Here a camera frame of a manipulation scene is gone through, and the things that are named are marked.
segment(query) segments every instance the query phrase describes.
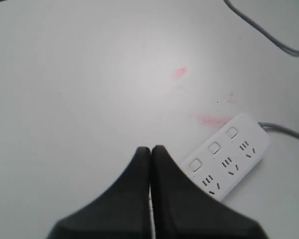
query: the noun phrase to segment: power strip switch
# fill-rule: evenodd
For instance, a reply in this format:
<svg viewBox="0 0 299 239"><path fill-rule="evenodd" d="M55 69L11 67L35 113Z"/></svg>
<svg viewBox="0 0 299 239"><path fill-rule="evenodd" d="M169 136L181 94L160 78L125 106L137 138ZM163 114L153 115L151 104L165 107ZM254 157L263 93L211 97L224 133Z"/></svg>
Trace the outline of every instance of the power strip switch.
<svg viewBox="0 0 299 239"><path fill-rule="evenodd" d="M247 114L226 123L180 164L201 190L221 201L263 158L267 133Z"/></svg>

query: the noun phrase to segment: white desk surface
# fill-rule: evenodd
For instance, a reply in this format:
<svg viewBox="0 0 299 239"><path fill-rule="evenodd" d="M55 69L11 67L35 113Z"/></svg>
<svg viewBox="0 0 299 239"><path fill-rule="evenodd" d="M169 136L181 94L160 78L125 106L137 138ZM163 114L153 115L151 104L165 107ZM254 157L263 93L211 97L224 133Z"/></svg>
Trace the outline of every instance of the white desk surface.
<svg viewBox="0 0 299 239"><path fill-rule="evenodd" d="M233 4L299 48L299 0ZM0 239L45 238L137 146L180 162L240 112L299 131L299 58L222 0L1 2ZM224 203L271 239L297 239L299 141L270 135Z"/></svg>

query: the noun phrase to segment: gray cable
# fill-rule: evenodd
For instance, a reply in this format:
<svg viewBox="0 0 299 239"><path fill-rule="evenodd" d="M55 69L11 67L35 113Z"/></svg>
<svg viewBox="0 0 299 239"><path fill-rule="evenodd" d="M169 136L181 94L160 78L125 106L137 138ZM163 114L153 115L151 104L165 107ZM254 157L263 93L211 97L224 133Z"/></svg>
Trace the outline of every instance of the gray cable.
<svg viewBox="0 0 299 239"><path fill-rule="evenodd" d="M258 25L255 21L253 21L251 18L243 14L241 11L239 11L236 7L232 5L232 3L229 0L224 0L226 5L238 16L240 16L243 20L245 20L248 24L250 24L253 28L258 30L262 35L264 35L267 39L269 39L273 44L275 44L277 47L279 47L281 50L283 50L285 53L293 56L293 57L299 57L299 50L293 49L285 44L283 44L281 41L276 39L274 36L272 36L269 32L264 30L260 25Z"/></svg>
<svg viewBox="0 0 299 239"><path fill-rule="evenodd" d="M266 123L266 122L259 122L258 123L260 125L261 128L272 128L276 131L279 131L279 132L282 132L282 133L285 133L285 134L288 134L292 137L295 137L297 139L299 139L299 133L292 130L292 129L289 129L289 128L286 128L284 126L281 126L279 124L275 124L275 123Z"/></svg>

